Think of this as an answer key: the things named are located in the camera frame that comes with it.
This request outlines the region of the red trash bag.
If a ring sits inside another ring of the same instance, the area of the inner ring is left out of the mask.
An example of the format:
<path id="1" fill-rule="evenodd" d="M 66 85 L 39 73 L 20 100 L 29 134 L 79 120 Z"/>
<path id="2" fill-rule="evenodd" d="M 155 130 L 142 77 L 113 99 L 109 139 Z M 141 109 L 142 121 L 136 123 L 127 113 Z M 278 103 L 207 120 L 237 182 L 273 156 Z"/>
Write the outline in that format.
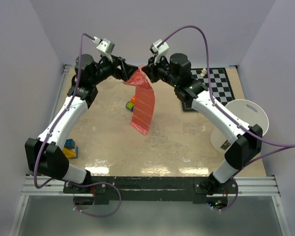
<path id="1" fill-rule="evenodd" d="M 153 118 L 155 94 L 142 68 L 143 66 L 139 66 L 130 79 L 123 83 L 135 87 L 134 110 L 130 124 L 141 134 L 146 135 Z"/>

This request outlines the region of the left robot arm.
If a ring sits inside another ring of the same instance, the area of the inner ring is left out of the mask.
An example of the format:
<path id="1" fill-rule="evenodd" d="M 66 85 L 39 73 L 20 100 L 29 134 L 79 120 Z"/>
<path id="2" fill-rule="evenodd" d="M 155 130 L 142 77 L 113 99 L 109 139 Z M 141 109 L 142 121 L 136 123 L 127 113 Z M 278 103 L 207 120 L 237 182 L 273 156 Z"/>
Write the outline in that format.
<path id="1" fill-rule="evenodd" d="M 52 179 L 74 182 L 81 193 L 91 190 L 90 172 L 69 163 L 63 153 L 71 130 L 95 100 L 97 85 L 110 76 L 128 81 L 137 66 L 127 64 L 124 58 L 102 56 L 95 62 L 89 54 L 76 58 L 75 72 L 64 105 L 50 125 L 35 139 L 25 143 L 29 170 Z"/>

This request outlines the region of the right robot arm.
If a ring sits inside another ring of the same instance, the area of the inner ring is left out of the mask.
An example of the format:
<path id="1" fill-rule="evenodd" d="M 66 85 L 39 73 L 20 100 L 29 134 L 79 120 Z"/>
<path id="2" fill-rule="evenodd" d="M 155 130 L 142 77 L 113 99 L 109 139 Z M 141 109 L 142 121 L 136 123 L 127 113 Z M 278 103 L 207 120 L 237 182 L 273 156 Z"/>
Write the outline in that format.
<path id="1" fill-rule="evenodd" d="M 208 194 L 221 193 L 227 187 L 227 181 L 261 151 L 262 128 L 242 121 L 211 98 L 208 88 L 192 76 L 191 62 L 185 54 L 175 53 L 166 59 L 155 53 L 142 71 L 151 82 L 161 80 L 174 87 L 177 98 L 204 115 L 231 144 L 224 154 L 225 160 L 202 183 Z"/>

